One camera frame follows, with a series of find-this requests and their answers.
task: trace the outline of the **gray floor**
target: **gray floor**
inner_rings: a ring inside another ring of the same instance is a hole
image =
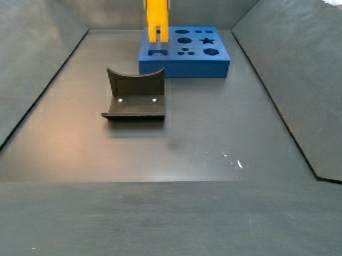
[[[1,183],[5,256],[339,256],[342,190],[319,182]]]
[[[0,153],[1,181],[312,181],[230,31],[227,79],[167,79],[165,122],[113,122],[105,69],[137,73],[139,31],[92,31]]]

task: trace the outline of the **circular hole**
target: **circular hole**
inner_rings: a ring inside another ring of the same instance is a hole
[[[175,31],[177,34],[187,34],[188,33],[188,30],[184,30],[184,29],[179,29]]]
[[[207,55],[211,55],[211,56],[215,56],[219,54],[219,51],[216,49],[212,49],[212,48],[208,48],[205,50],[203,50],[203,52],[207,54]]]
[[[181,38],[177,39],[177,42],[180,44],[189,44],[192,42],[192,40],[187,37],[181,37]]]

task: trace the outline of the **gray wall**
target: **gray wall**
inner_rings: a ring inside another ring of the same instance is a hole
[[[85,32],[59,2],[0,0],[0,146]]]
[[[342,12],[322,0],[262,0],[234,28],[303,153],[342,180]]]
[[[60,0],[91,29],[141,29],[143,0]],[[171,0],[171,25],[231,29],[259,0]]]

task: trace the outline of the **blue foam block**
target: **blue foam block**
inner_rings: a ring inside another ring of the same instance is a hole
[[[165,77],[227,77],[230,56],[215,27],[169,27],[169,42],[149,43],[143,32],[140,74],[165,70]]]

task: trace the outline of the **black curved object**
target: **black curved object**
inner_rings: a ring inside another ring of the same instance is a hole
[[[107,119],[164,118],[164,69],[141,76],[127,76],[107,69],[112,102]]]

